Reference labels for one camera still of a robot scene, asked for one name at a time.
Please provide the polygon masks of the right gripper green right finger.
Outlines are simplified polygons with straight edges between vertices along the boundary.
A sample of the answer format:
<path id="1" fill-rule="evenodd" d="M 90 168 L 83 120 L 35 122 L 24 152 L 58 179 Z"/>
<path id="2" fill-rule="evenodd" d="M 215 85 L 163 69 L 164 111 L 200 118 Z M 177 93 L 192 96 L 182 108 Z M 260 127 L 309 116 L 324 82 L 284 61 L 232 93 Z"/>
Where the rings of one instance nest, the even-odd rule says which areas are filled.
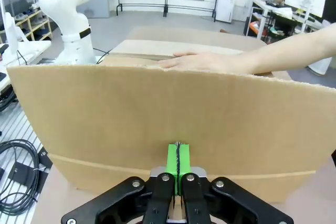
<path id="1" fill-rule="evenodd" d="M 191 170 L 189 146 L 178 143 L 178 193 L 187 223 L 293 223 L 293 219 L 226 177 L 209 181 Z"/>

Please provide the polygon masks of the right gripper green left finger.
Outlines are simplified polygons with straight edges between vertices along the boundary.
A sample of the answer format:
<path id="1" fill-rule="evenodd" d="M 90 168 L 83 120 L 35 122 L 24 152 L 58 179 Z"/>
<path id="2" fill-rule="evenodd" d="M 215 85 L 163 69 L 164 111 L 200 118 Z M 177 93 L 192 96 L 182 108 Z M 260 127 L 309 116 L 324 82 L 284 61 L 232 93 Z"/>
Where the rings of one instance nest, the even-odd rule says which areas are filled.
<path id="1" fill-rule="evenodd" d="M 169 145 L 167 165 L 148 180 L 129 177 L 96 198 L 66 213 L 61 223 L 166 223 L 175 197 L 179 143 Z"/>

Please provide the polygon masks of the person's left hand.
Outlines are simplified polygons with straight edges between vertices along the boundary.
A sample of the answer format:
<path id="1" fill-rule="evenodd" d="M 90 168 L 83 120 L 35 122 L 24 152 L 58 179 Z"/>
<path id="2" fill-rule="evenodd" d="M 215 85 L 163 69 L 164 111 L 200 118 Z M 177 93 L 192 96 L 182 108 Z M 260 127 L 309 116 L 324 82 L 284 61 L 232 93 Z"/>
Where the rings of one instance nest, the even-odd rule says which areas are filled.
<path id="1" fill-rule="evenodd" d="M 197 70 L 219 73 L 244 73 L 250 74 L 253 65 L 249 57 L 244 55 L 224 55 L 215 53 L 176 53 L 171 59 L 160 60 L 157 63 L 161 68 L 170 70 Z"/>

